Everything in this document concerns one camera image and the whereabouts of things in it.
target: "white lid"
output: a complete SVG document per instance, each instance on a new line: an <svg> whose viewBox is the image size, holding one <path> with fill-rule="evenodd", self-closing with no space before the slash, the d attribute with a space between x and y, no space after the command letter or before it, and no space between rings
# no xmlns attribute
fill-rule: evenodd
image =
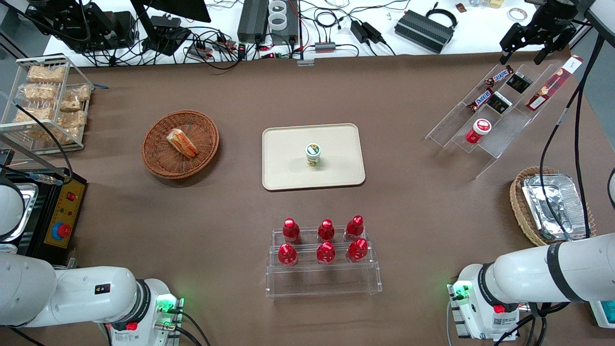
<svg viewBox="0 0 615 346"><path fill-rule="evenodd" d="M317 159L320 157L320 145L316 143L310 143L306 146L306 156L309 159Z"/></svg>
<svg viewBox="0 0 615 346"><path fill-rule="evenodd" d="M487 119L478 119L474 122L472 128L479 135L486 135L491 131L491 123Z"/></svg>

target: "woven basket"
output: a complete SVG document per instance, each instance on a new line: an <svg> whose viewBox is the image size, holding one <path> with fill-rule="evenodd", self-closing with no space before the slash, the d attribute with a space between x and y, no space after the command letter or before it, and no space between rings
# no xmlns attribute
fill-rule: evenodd
<svg viewBox="0 0 615 346"><path fill-rule="evenodd" d="M167 141L172 129L181 129L192 140L199 150L196 157L185 157ZM182 179L203 169L215 155L219 142L218 128L208 116L191 110L176 111L150 127L141 144L141 158L154 175Z"/></svg>
<svg viewBox="0 0 615 346"><path fill-rule="evenodd" d="M548 167L543 167L543 172L545 175L547 174L557 174L559 171L555 169L551 169ZM543 246L552 243L557 243L557 241L545 241L542 237L539 236L538 229L536 228L536 224L534 223L534 218L532 217L530 207L525 200L525 195L523 194L523 190L521 189L521 180L529 177L531 175L536 175L540 173L540 169L538 166L529 167L521 171L519 175L513 180L512 184L510 184L510 205L512 206L512 210L515 212L515 217L517 218L517 222L519 226L523 230L528 239L534 243L536 246ZM589 228L592 230L592 236L596 235L595 223L593 222L592 212L587 208L587 219L589 220Z"/></svg>

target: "tray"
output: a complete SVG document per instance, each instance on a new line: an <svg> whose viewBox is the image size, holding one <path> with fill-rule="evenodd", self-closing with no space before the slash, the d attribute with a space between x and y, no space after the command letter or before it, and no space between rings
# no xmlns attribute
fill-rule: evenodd
<svg viewBox="0 0 615 346"><path fill-rule="evenodd" d="M305 147L318 143L320 164ZM359 129L354 124L272 127L263 132L263 186L269 191L359 185L365 181Z"/></svg>

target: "candy bar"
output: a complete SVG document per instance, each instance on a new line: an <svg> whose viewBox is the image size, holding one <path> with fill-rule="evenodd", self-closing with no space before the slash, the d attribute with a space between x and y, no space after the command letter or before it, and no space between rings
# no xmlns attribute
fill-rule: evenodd
<svg viewBox="0 0 615 346"><path fill-rule="evenodd" d="M493 96L493 91L491 88L487 88L487 90L479 96L476 101L470 103L467 107L470 108L474 113L482 106L487 100L489 100Z"/></svg>
<svg viewBox="0 0 615 346"><path fill-rule="evenodd" d="M510 67L510 65L506 65L506 69L504 69L502 72L496 74L495 76L493 76L491 78L487 78L485 80L485 84L487 84L488 86L492 87L492 86L496 85L497 82L501 81L506 76L508 76L509 74L513 73L514 71L515 70L513 70L512 67Z"/></svg>
<svg viewBox="0 0 615 346"><path fill-rule="evenodd" d="M512 102L508 101L497 91L493 93L493 96L487 101L487 104L500 114L506 111L508 107L512 106Z"/></svg>
<svg viewBox="0 0 615 346"><path fill-rule="evenodd" d="M519 71L515 72L506 82L506 84L515 89L519 94L522 94L532 83L534 82L530 78L527 78Z"/></svg>

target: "clear acrylic rack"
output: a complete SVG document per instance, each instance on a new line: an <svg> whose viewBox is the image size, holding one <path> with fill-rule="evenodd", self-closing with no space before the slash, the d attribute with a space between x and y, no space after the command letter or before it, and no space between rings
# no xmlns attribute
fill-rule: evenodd
<svg viewBox="0 0 615 346"><path fill-rule="evenodd" d="M277 259L280 246L285 243L282 229L273 229L272 245L269 247L266 272L266 296L278 297L333 296L338 294L382 292L380 266L373 244L367 231L362 237L368 240L368 254L360 262L346 260L346 250L350 242L345 241L344 225L334 226L335 259L330 264L316 262L316 250L320 243L317 239L318 228L301 229L301 245L293 245L297 250L298 263L287 267Z"/></svg>
<svg viewBox="0 0 615 346"><path fill-rule="evenodd" d="M526 65L521 65L516 71L533 81L522 94L506 84L510 77L504 78L503 81L491 88L491 90L499 92L512 102L512 106L508 107L502 114L489 105L483 105L476 113L473 113L467 106L485 92L487 85L484 80L493 77L503 69L504 66L496 65L425 137L425 139L432 139L443 148L457 146L467 154L471 154L476 148L479 148L480 151L487 153L490 158L476 178L502 156L512 141L545 108L546 105L542 105L536 111L532 111L526 107L526 104L558 70L555 65L549 65L542 73L538 73ZM466 141L465 134L472 127L474 121L480 118L487 119L491 123L491 132L477 144L471 144Z"/></svg>

